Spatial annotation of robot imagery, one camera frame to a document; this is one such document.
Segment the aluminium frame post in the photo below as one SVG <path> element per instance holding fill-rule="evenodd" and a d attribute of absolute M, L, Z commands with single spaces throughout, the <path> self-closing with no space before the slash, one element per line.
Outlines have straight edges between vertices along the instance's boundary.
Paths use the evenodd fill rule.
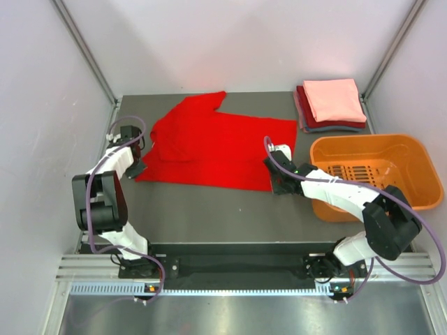
<path fill-rule="evenodd" d="M 82 58 L 85 60 L 88 68 L 98 82 L 99 87 L 105 94 L 105 97 L 113 106 L 116 106 L 116 104 L 118 103 L 118 97 L 116 97 L 116 95 L 112 91 L 112 88 L 108 84 L 103 71 L 100 69 L 93 53 L 91 52 L 84 36 L 82 35 L 81 30 L 76 24 L 67 5 L 62 0 L 50 0 L 50 3 L 52 4 L 55 12 L 58 14 L 64 26 L 66 27 L 66 30 L 73 39 Z"/>
<path fill-rule="evenodd" d="M 404 20 L 399 26 L 397 32 L 393 36 L 388 48 L 386 49 L 385 54 L 383 55 L 378 67 L 374 71 L 374 74 L 371 80 L 368 82 L 365 90 L 361 94 L 361 98 L 363 102 L 366 102 L 369 97 L 372 95 L 373 91 L 376 89 L 379 84 L 381 78 L 384 76 L 388 67 L 391 65 L 392 60 L 397 55 L 402 43 L 405 38 L 408 36 L 410 30 L 416 23 L 416 20 L 422 13 L 424 7 L 427 5 L 428 0 L 416 0 L 413 1 L 408 13 L 405 15 Z"/>

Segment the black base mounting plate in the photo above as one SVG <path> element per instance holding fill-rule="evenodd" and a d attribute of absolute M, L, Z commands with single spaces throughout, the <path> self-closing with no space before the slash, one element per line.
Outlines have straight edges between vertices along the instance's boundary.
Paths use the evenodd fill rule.
<path fill-rule="evenodd" d="M 120 279 L 163 282 L 164 292 L 255 292 L 313 289 L 337 279 L 347 290 L 367 274 L 365 261 L 345 266 L 331 243 L 152 244 L 153 260 L 106 252 Z"/>

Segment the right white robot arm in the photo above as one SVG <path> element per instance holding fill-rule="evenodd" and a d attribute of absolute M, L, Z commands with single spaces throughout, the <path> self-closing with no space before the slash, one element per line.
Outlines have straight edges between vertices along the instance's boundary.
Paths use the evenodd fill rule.
<path fill-rule="evenodd" d="M 272 181 L 278 181 L 286 192 L 325 202 L 363 223 L 362 232 L 341 239 L 328 253 L 325 265 L 334 276 L 376 256 L 396 260 L 422 230 L 403 192 L 395 186 L 383 191 L 331 176 L 308 163 L 297 167 L 280 150 L 269 152 L 264 163 Z"/>

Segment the left aluminium frame post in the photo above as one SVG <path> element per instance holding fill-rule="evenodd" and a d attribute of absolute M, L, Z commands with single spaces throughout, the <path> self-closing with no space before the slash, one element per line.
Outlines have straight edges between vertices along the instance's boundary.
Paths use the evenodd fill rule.
<path fill-rule="evenodd" d="M 52 4 L 55 12 L 58 14 L 64 26 L 66 27 L 66 30 L 73 39 L 82 58 L 85 60 L 88 68 L 98 82 L 99 87 L 105 94 L 105 97 L 113 106 L 116 106 L 116 104 L 118 103 L 118 97 L 116 97 L 116 95 L 112 91 L 112 88 L 108 84 L 103 71 L 100 69 L 93 53 L 91 52 L 84 36 L 82 35 L 81 30 L 76 24 L 67 5 L 62 0 L 50 0 L 50 3 Z"/>

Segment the right aluminium frame post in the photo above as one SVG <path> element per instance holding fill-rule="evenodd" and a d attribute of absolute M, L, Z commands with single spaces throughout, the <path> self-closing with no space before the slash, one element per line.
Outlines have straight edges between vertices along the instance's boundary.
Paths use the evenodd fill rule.
<path fill-rule="evenodd" d="M 424 7 L 427 5 L 428 0 L 416 0 L 413 1 L 408 13 L 405 15 L 404 20 L 399 26 L 397 32 L 393 36 L 388 48 L 386 49 L 385 54 L 383 55 L 378 67 L 374 71 L 374 74 L 371 80 L 368 82 L 365 90 L 361 94 L 361 98 L 363 102 L 366 102 L 369 97 L 372 95 L 373 91 L 376 89 L 379 84 L 381 78 L 384 76 L 388 67 L 391 65 L 392 60 L 397 55 L 402 43 L 405 38 L 408 36 L 410 30 L 416 23 L 416 20 L 422 13 Z"/>

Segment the folded pink t shirt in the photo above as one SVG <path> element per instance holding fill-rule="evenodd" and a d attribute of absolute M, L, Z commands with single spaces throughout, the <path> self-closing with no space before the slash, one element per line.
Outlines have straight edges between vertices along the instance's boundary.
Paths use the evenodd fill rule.
<path fill-rule="evenodd" d="M 366 122 L 353 78 L 305 80 L 303 89 L 315 121 Z"/>

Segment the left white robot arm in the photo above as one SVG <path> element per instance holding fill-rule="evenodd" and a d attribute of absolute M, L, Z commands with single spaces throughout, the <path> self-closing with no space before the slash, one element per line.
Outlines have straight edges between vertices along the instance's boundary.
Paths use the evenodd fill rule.
<path fill-rule="evenodd" d="M 145 169 L 141 150 L 142 130 L 121 126 L 116 135 L 106 136 L 108 147 L 102 159 L 85 174 L 72 178 L 75 218 L 81 231 L 108 240 L 119 249 L 110 259 L 120 266 L 122 278 L 150 277 L 158 270 L 148 240 L 129 222 L 121 178 L 135 179 Z"/>

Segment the folded dark red t shirt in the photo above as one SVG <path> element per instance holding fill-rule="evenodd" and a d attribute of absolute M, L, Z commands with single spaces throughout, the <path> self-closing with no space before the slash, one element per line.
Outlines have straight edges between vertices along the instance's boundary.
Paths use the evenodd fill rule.
<path fill-rule="evenodd" d="M 315 122 L 322 123 L 322 121 L 316 121 L 314 115 L 312 114 L 312 110 L 310 104 L 307 100 L 307 96 L 305 94 L 305 90 L 303 86 L 298 85 L 296 87 L 296 106 L 298 112 L 303 112 L 306 115 L 307 121 L 313 119 Z"/>

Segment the aluminium rail profile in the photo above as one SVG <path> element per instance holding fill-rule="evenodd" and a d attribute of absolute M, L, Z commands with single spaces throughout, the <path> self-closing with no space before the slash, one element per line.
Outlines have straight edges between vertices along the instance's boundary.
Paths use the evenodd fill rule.
<path fill-rule="evenodd" d="M 186 278 L 193 274 L 200 275 L 262 275 L 299 279 L 323 279 L 330 276 L 330 271 L 324 269 L 315 255 L 174 255 L 160 256 L 164 266 L 166 278 L 175 280 Z M 405 253 L 396 261 L 361 261 L 350 269 L 343 269 L 341 274 L 333 278 L 348 278 L 351 274 L 355 278 L 364 278 L 367 270 L 373 269 L 372 278 L 391 281 L 397 277 L 385 267 L 411 279 L 426 281 L 434 278 L 434 267 L 428 255 L 424 253 Z M 122 278 L 120 266 L 110 259 L 110 255 L 65 255 L 57 270 L 56 279 L 59 281 L 108 281 L 108 280 L 155 280 L 161 277 L 161 270 L 150 277 Z"/>

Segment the orange plastic basket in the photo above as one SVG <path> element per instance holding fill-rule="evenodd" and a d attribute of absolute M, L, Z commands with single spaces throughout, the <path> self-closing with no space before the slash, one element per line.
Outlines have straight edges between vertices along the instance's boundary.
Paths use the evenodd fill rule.
<path fill-rule="evenodd" d="M 384 189 L 398 187 L 416 211 L 437 207 L 444 188 L 425 146 L 405 134 L 347 135 L 317 139 L 310 163 L 342 179 Z"/>

